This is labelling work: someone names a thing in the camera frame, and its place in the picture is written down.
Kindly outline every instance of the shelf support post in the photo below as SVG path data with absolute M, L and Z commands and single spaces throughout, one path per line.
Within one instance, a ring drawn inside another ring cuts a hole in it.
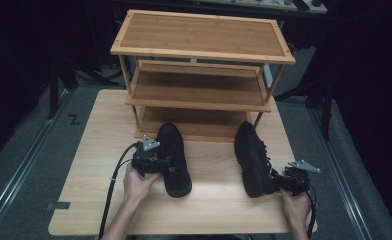
M 134 56 L 134 61 L 136 62 L 136 67 L 137 67 L 138 69 L 140 69 L 139 57 L 138 57 L 138 56 Z
M 263 64 L 261 64 L 261 66 L 259 67 L 259 70 L 258 70 L 258 73 L 257 73 L 258 77 L 259 77 L 259 76 L 262 76 L 262 73 L 264 72 L 265 64 L 266 64 L 266 63 L 263 63 Z
M 119 62 L 121 63 L 122 75 L 124 76 L 125 86 L 129 95 L 132 95 L 133 90 L 131 89 L 130 78 L 127 75 L 127 66 L 125 65 L 125 59 L 123 55 L 118 55 Z
M 270 88 L 268 89 L 267 97 L 265 98 L 265 102 L 268 103 L 270 101 L 271 96 L 273 95 L 274 89 L 277 86 L 278 79 L 283 73 L 284 64 L 280 64 L 277 69 L 277 73 L 274 76 L 273 82 L 271 83 Z
M 137 116 L 136 106 L 132 105 L 132 107 L 133 107 L 134 118 L 136 120 L 136 127 L 137 127 L 137 129 L 140 130 L 139 117 Z
M 258 116 L 256 116 L 256 120 L 255 123 L 253 124 L 253 127 L 256 128 L 256 126 L 258 126 L 259 120 L 261 120 L 262 114 L 264 114 L 263 112 L 259 112 Z

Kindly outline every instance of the wooden shoe rack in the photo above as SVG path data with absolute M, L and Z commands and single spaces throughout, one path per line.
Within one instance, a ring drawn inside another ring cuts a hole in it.
M 232 142 L 238 126 L 252 121 L 250 112 L 258 112 L 256 126 L 271 112 L 269 100 L 284 65 L 295 64 L 275 20 L 140 10 L 128 11 L 111 53 L 120 59 L 135 137 L 156 137 L 164 122 L 173 122 L 185 140 L 198 141 Z M 136 57 L 131 81 L 125 56 Z M 279 64 L 269 88 L 262 74 L 268 63 Z

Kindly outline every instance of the black shoe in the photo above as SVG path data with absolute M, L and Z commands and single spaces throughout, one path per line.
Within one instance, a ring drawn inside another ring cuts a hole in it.
M 171 161 L 171 167 L 164 172 L 167 193 L 175 198 L 187 195 L 192 190 L 192 180 L 187 171 L 184 142 L 180 131 L 174 124 L 164 123 L 159 128 L 156 140 L 161 144 L 157 150 L 158 159 Z
M 253 198 L 278 191 L 270 178 L 271 163 L 266 146 L 256 134 L 254 126 L 245 121 L 237 130 L 234 153 L 242 166 L 243 186 Z

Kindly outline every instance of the gray carpet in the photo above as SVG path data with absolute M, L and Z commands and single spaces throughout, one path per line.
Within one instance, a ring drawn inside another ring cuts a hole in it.
M 310 56 L 310 50 L 295 54 L 298 64 L 294 68 L 285 68 L 275 95 L 297 85 Z M 34 166 L 0 222 L 0 239 L 94 239 L 94 236 L 51 236 L 47 229 L 53 211 L 48 209 L 48 205 L 59 198 L 97 92 L 102 88 L 102 85 L 81 81 L 80 87 L 68 95 L 71 96 L 69 101 L 65 102 L 65 107 L 36 155 Z M 47 123 L 48 99 L 48 91 L 45 91 L 40 104 L 19 124 L 0 154 L 0 195 L 40 129 Z M 310 174 L 318 199 L 318 230 L 312 239 L 358 239 L 337 187 L 330 153 L 324 147 L 318 126 L 313 121 L 315 110 L 305 109 L 300 98 L 279 102 L 278 107 L 296 159 L 304 159 L 322 170 L 320 174 Z M 72 115 L 76 116 L 75 123 L 79 124 L 73 124 Z M 336 104 L 333 105 L 330 138 L 329 145 L 359 204 L 371 238 L 392 239 L 392 218 L 353 146 Z M 256 240 L 291 239 L 289 234 L 254 234 L 253 237 Z

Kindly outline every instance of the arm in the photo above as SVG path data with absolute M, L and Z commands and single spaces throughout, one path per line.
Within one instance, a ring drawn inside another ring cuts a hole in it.
M 306 240 L 306 217 L 310 211 L 309 198 L 306 193 L 293 197 L 289 192 L 280 188 L 283 196 L 283 211 L 290 227 L 293 240 Z
M 127 236 L 128 228 L 140 203 L 146 198 L 149 190 L 155 182 L 159 173 L 146 174 L 140 176 L 136 169 L 127 166 L 127 173 L 124 178 L 124 201 L 118 209 L 115 218 L 106 229 L 102 240 L 124 239 Z

